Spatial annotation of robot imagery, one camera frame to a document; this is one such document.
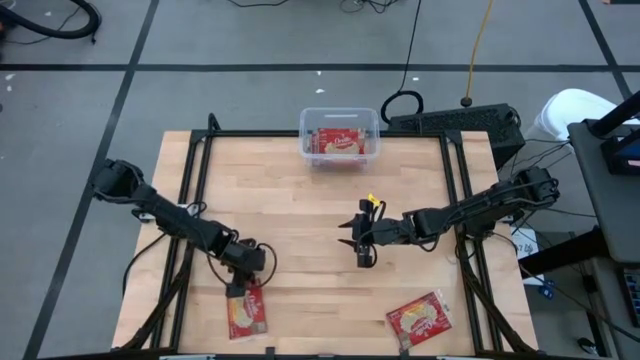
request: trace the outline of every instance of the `wooden table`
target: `wooden table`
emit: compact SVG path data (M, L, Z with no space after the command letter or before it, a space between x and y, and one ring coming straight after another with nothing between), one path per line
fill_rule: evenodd
M189 132L165 133L153 177L153 186L173 201L178 198L188 139ZM485 190L497 181L486 133L463 133L463 139L473 191ZM453 231L444 234L429 254L412 246L378 247L373 269L357 268L355 254L336 241L349 238L350 230L337 225L358 212L358 200L368 193L387 202L385 217L449 205L437 139L382 141L380 157L369 171L353 175L311 172L298 154L296 138L214 139L203 218L216 219L238 229L243 238L275 247L278 271L264 288L269 333L250 341L229 341L223 285L204 255L196 252L180 352L264 354L265 347L274 346L278 354L398 354L385 314L441 289L452 309L454 327L410 353L473 354ZM450 149L457 175L455 150ZM190 194L195 192L197 171L193 176ZM457 182L460 197L459 177ZM510 236L505 225L496 232ZM155 224L142 225L136 251L158 233ZM157 303L168 243L158 244L133 267L114 346L131 338ZM486 240L484 246L496 305L522 338L537 347L513 247L498 237ZM490 349L486 313L479 301L478 309L484 347ZM170 309L162 344L168 344L172 319Z

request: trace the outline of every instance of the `yellow cable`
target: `yellow cable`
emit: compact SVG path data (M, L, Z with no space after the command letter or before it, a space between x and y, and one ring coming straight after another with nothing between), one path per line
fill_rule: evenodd
M491 14L492 6L493 0L489 0L487 12L484 14L484 19L482 19L482 25L480 25L480 31L478 32L478 36L476 37L476 42L475 44L473 44L473 53L471 53L471 64L469 65L469 79L467 80L467 93L465 97L469 97L469 93L471 92L471 83L473 82L473 66L476 62L476 50L478 49L478 43L480 43L480 38L482 37L484 28L487 25L487 20L489 19L489 14Z

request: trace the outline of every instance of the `clear plastic bin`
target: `clear plastic bin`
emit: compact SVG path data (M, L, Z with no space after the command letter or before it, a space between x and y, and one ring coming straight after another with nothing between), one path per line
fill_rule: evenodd
M357 152L353 148L334 148L331 153L324 153L323 150L318 153L318 133L326 135L326 132L336 132L333 129L360 129L358 134L362 134L363 138L360 138L358 144L362 144L363 141L363 147L358 148ZM299 150L307 162L314 167L366 166L380 154L378 114L367 108L304 109L300 114Z

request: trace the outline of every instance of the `gray floor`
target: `gray floor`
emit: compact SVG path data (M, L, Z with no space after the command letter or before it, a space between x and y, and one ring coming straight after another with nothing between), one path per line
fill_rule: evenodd
M25 353L105 127L117 123L108 155L139 164L150 175L162 133L203 127L209 112L216 113L225 129L285 129L296 128L300 111L310 106L379 109L397 89L402 73L364 71L366 64L404 62L415 9L410 0L384 15L369 8L344 14L339 0L291 0L281 7L253 9L220 0L160 0L140 64L319 65L306 71L137 71L130 88L121 88L125 71L134 68L126 65L138 33L156 1L93 0L104 17L96 45L88 39L52 39L1 48L2 359ZM588 4L618 64L640 65L640 38L632 35L637 33L640 5L605 6L600 0ZM412 63L467 63L485 6L486 1L477 0L425 0ZM74 5L66 0L17 0L15 10L57 27ZM85 20L80 14L69 27ZM18 28L9 37L28 41L37 35ZM344 71L317 73L326 63L343 64ZM612 73L617 69L607 67L612 64L607 64L578 0L496 0L477 63L534 65L530 72L477 72L474 81L474 104L509 103L519 111L523 131L547 99L565 88L622 100ZM20 64L42 66L27 71ZM55 64L71 68L48 67ZM91 67L102 64L114 66ZM581 66L559 71L555 65L561 64ZM631 91L640 89L639 68L628 67L636 72L624 73ZM425 111L459 106L464 68L443 70L408 75L406 88L423 94ZM121 114L112 109L119 92L126 95ZM406 114L414 106L398 101L390 110ZM568 176L561 191L570 195L557 207L590 211L575 164L570 158L562 164L553 171ZM531 223L540 231L564 232L593 224L558 214L537 215ZM91 203L40 357L108 350L120 307L122 271L133 254L138 228L125 209ZM575 279L566 278L567 286L575 285ZM535 291L529 298L541 346L554 354L580 355L573 340L589 336L585 326L556 325L584 313L568 311L560 299L541 300Z

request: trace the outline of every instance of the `snack package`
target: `snack package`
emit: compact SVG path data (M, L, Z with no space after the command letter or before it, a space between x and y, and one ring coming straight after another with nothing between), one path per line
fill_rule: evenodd
M314 154L364 154L364 129L320 128L311 136Z
M387 313L387 321L405 351L453 327L451 311L440 290Z
M229 340L267 333L262 288L258 284L249 287L244 297L227 299Z

